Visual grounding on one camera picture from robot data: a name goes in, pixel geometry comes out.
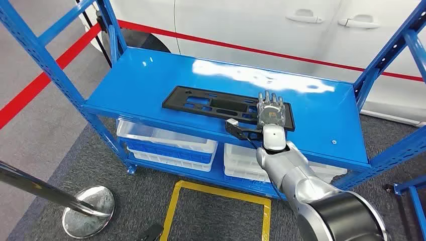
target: black plastic tray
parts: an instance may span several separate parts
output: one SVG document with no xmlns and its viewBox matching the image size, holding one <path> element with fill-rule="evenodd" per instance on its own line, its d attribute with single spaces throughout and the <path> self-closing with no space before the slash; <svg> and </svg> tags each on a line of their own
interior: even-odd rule
<svg viewBox="0 0 426 241">
<path fill-rule="evenodd" d="M 194 114 L 222 119 L 234 118 L 239 122 L 257 124 L 258 98 L 222 93 L 206 89 L 177 86 L 163 101 L 163 108 L 175 109 Z M 294 131 L 295 124 L 290 103 L 284 102 L 285 125 Z"/>
</svg>

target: chrome stanchion base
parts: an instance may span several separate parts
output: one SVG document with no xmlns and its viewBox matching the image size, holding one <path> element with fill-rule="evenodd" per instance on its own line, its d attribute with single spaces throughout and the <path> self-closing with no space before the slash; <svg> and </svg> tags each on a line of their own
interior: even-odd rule
<svg viewBox="0 0 426 241">
<path fill-rule="evenodd" d="M 97 234 L 113 216 L 115 207 L 113 194 L 106 187 L 94 186 L 80 191 L 75 197 L 92 205 L 96 211 L 111 215 L 108 217 L 88 216 L 67 207 L 62 215 L 62 226 L 65 232 L 74 238 L 87 238 Z"/>
</svg>

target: car door handle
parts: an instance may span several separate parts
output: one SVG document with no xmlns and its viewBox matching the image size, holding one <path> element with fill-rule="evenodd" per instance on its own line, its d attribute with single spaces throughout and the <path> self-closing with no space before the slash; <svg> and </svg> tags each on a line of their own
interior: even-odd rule
<svg viewBox="0 0 426 241">
<path fill-rule="evenodd" d="M 321 17 L 314 16 L 310 9 L 298 9 L 293 14 L 285 17 L 293 21 L 304 23 L 320 24 L 323 22 L 323 19 Z"/>
<path fill-rule="evenodd" d="M 380 24 L 372 21 L 372 19 L 370 22 L 356 19 L 340 19 L 337 21 L 337 23 L 345 27 L 356 27 L 364 29 L 375 29 L 380 27 Z"/>
<path fill-rule="evenodd" d="M 297 21 L 297 22 L 304 22 L 304 23 L 312 23 L 312 24 L 320 24 L 323 22 L 323 19 L 318 16 L 297 16 L 297 15 L 289 15 L 285 16 L 286 18 Z"/>
</svg>

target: blue metal shelf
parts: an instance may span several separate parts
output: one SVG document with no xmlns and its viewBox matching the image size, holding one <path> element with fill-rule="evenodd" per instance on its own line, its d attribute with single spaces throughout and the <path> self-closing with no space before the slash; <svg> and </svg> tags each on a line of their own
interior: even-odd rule
<svg viewBox="0 0 426 241">
<path fill-rule="evenodd" d="M 274 91 L 292 105 L 296 130 L 288 132 L 288 139 L 311 161 L 369 168 L 350 83 L 128 47 L 83 108 L 252 148 L 229 135 L 223 119 L 162 108 L 177 85 L 254 97 L 265 89 Z"/>
<path fill-rule="evenodd" d="M 110 36 L 113 68 L 85 100 L 45 45 L 92 2 L 99 6 Z M 250 147 L 226 133 L 223 119 L 162 108 L 161 103 L 177 85 L 254 97 L 267 89 L 283 96 L 292 105 L 296 123 L 296 130 L 288 133 L 288 139 L 311 161 L 352 169 L 333 183 L 342 189 L 352 188 L 426 151 L 426 127 L 423 127 L 368 160 L 358 116 L 375 79 L 406 46 L 426 78 L 426 52 L 417 37 L 426 24 L 426 0 L 419 3 L 354 84 L 129 48 L 109 0 L 81 1 L 39 37 L 8 0 L 0 0 L 0 21 L 117 154 L 129 173 L 134 173 L 138 165 L 275 197 L 270 184 L 225 177 L 223 148 L 219 148 L 210 172 L 141 161 L 129 156 L 122 141 L 115 139 L 97 117 L 100 114 L 123 118 Z"/>
</svg>

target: white storage box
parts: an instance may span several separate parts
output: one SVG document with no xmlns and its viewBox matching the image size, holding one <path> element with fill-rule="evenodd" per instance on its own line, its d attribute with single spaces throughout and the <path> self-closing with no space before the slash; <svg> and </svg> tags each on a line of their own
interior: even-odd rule
<svg viewBox="0 0 426 241">
<path fill-rule="evenodd" d="M 210 171 L 218 142 L 120 120 L 117 136 L 135 158 Z"/>
<path fill-rule="evenodd" d="M 215 150 L 215 152 L 211 156 L 210 163 L 204 164 L 204 163 L 193 162 L 193 161 L 180 159 L 180 158 L 161 156 L 161 155 L 148 153 L 148 152 L 135 151 L 129 148 L 127 148 L 127 150 L 132 152 L 135 155 L 135 158 L 137 159 L 151 161 L 151 162 L 158 162 L 158 163 L 163 163 L 163 164 L 177 166 L 177 167 L 185 167 L 185 168 L 195 169 L 195 170 L 204 171 L 204 172 L 209 172 L 211 170 L 211 164 L 213 162 L 213 159 L 215 158 L 215 153 L 216 153 L 216 150 Z"/>
<path fill-rule="evenodd" d="M 344 168 L 315 162 L 309 162 L 309 165 L 319 178 L 328 183 L 333 177 L 347 172 Z M 268 174 L 257 163 L 255 149 L 225 144 L 224 166 L 227 176 L 269 182 Z"/>
<path fill-rule="evenodd" d="M 122 119 L 117 127 L 117 136 L 204 153 L 213 153 L 218 145 L 218 142 L 213 140 L 149 127 Z"/>
</svg>

